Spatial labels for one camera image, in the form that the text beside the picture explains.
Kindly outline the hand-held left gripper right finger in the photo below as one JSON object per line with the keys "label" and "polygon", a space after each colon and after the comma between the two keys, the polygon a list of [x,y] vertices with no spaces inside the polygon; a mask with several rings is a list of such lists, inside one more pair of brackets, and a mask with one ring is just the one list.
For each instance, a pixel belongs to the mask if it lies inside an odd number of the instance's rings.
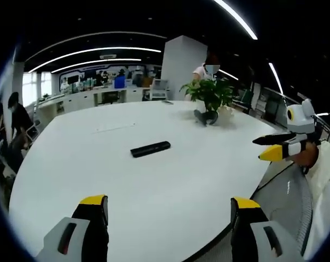
{"label": "hand-held left gripper right finger", "polygon": [[304,260],[293,237],[251,199],[231,199],[231,226],[233,261]]}

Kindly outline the person's right hand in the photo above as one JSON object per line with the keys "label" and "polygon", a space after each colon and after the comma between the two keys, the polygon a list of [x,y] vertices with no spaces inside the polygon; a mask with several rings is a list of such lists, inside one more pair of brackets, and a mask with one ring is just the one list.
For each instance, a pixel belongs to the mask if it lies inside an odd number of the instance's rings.
{"label": "person's right hand", "polygon": [[319,149],[315,143],[307,142],[305,150],[291,157],[297,165],[311,168],[317,161]]}

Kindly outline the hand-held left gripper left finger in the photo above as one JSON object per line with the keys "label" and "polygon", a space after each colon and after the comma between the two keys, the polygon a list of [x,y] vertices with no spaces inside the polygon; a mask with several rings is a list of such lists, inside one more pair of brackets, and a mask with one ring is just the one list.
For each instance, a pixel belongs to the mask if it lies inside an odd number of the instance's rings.
{"label": "hand-held left gripper left finger", "polygon": [[108,243],[108,197],[89,196],[45,235],[36,261],[107,261]]}

